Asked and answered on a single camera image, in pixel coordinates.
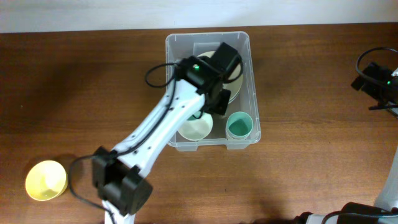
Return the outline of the cream plate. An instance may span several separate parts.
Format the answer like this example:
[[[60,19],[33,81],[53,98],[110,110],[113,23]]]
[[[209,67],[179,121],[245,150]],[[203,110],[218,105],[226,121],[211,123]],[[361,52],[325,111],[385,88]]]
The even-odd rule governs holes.
[[[198,55],[198,57],[211,58],[213,56],[214,52],[215,51],[208,51],[208,52],[205,52],[205,53],[202,53],[202,54]],[[240,73],[241,73],[241,66],[238,65],[234,69],[233,73],[231,74],[230,79],[236,78]],[[223,89],[224,90],[229,90],[231,92],[230,97],[229,97],[229,103],[231,103],[237,97],[237,95],[238,95],[238,93],[239,93],[239,91],[240,91],[240,89],[242,87],[242,84],[243,84],[243,78],[244,78],[244,75],[241,74],[240,77],[237,80],[235,80],[235,81],[233,81],[231,83],[224,83],[223,84]]]

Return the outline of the green plastic cup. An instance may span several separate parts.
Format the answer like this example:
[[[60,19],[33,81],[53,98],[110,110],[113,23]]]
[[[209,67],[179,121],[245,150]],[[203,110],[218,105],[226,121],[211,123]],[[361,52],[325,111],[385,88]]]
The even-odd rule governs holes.
[[[254,127],[251,116],[245,112],[238,111],[231,114],[226,122],[226,129],[246,129],[250,132]]]

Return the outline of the green small bowl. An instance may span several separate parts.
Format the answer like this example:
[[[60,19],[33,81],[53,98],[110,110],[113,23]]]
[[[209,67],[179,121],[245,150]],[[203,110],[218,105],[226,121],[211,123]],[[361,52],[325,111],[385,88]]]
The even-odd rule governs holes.
[[[199,141],[210,134],[212,127],[212,116],[208,113],[201,114],[198,111],[182,124],[178,133],[189,141]]]

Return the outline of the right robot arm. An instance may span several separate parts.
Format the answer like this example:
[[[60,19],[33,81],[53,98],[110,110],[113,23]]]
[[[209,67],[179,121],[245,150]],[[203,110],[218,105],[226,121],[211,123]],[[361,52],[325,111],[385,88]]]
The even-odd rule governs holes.
[[[363,59],[374,52],[391,52],[392,47],[374,47],[364,51],[355,62],[358,74],[351,83],[356,91],[361,91],[375,100],[369,111],[386,111],[397,118],[397,68],[389,68],[377,62],[370,62],[361,68]],[[293,223],[397,223],[397,149],[394,149],[387,176],[372,202],[350,201],[340,209],[328,213],[303,212]]]

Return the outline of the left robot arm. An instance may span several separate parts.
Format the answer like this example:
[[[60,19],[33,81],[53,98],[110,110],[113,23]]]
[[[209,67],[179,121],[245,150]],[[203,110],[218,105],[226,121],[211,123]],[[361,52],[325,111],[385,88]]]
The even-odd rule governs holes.
[[[189,56],[170,63],[172,75],[157,106],[129,137],[111,151],[93,154],[93,185],[102,200],[106,223],[133,223],[153,188],[146,177],[171,137],[195,113],[224,115],[231,92],[224,84],[243,60],[221,43],[211,57]]]

